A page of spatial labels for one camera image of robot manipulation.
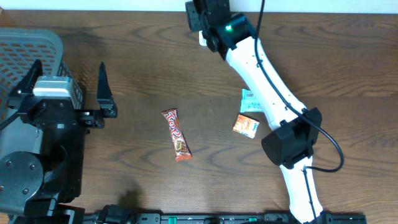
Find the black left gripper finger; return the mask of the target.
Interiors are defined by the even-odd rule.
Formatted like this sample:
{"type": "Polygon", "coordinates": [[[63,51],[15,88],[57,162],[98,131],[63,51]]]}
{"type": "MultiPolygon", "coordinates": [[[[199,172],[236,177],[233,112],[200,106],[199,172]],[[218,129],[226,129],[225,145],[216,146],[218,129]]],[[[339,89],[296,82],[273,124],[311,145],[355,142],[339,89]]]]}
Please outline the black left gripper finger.
{"type": "Polygon", "coordinates": [[[116,104],[114,102],[114,98],[109,87],[104,62],[101,62],[99,66],[96,99],[102,110],[114,110],[116,108],[116,104]]]}
{"type": "Polygon", "coordinates": [[[25,96],[32,95],[35,83],[42,75],[42,62],[39,59],[36,59],[25,77],[10,92],[9,99],[18,100],[25,96]]]}

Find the orange snack packet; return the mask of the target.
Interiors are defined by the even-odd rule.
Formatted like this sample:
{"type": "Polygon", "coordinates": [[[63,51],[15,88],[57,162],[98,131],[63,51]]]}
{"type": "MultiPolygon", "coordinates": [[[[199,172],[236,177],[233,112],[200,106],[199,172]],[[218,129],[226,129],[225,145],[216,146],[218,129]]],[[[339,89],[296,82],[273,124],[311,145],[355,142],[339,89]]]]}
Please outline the orange snack packet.
{"type": "Polygon", "coordinates": [[[233,131],[251,139],[255,138],[259,122],[247,116],[239,114],[233,126],[233,131]]]}

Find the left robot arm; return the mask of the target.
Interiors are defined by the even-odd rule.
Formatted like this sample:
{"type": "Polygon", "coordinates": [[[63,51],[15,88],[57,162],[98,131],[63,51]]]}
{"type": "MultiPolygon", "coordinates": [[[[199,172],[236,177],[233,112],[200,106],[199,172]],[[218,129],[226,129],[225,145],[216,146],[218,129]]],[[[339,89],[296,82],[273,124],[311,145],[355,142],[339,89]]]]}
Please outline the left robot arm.
{"type": "Polygon", "coordinates": [[[99,108],[86,110],[75,80],[44,75],[39,59],[10,92],[7,105],[15,113],[1,129],[20,119],[42,132],[38,149],[13,141],[1,158],[1,212],[10,223],[90,222],[84,208],[69,203],[81,194],[86,135],[118,116],[104,63],[96,99],[99,108]]]}

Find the red Top chocolate bar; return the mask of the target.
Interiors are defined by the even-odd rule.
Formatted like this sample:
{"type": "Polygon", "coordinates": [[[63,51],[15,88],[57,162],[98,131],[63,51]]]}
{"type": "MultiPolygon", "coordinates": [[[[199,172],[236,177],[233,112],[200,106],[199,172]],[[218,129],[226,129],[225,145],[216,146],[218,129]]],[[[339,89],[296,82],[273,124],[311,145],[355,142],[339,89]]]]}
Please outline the red Top chocolate bar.
{"type": "Polygon", "coordinates": [[[178,120],[177,110],[170,109],[167,111],[163,111],[162,116],[168,122],[169,133],[175,150],[175,160],[177,162],[180,162],[191,159],[192,153],[183,135],[182,128],[178,120]]]}

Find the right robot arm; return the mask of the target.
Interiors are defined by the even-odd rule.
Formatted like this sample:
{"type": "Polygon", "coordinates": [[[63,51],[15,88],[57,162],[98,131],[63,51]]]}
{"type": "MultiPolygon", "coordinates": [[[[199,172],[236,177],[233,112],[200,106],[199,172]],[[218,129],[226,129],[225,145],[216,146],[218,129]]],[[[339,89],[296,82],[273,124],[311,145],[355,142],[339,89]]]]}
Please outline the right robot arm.
{"type": "Polygon", "coordinates": [[[259,32],[243,13],[233,14],[228,1],[187,1],[191,31],[201,32],[212,52],[218,52],[244,80],[258,100],[271,133],[261,144],[267,157],[280,167],[287,186],[290,212],[299,223],[317,223],[321,206],[310,166],[320,124],[318,109],[308,110],[272,66],[259,32]]]}

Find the mint green wipes pack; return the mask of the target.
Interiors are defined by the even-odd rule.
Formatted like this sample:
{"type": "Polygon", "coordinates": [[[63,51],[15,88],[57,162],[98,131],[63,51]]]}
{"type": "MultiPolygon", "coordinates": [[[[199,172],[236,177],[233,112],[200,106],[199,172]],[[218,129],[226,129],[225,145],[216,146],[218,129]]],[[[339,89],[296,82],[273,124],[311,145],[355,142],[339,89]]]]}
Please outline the mint green wipes pack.
{"type": "Polygon", "coordinates": [[[262,113],[262,107],[253,92],[242,89],[240,113],[262,113]]]}

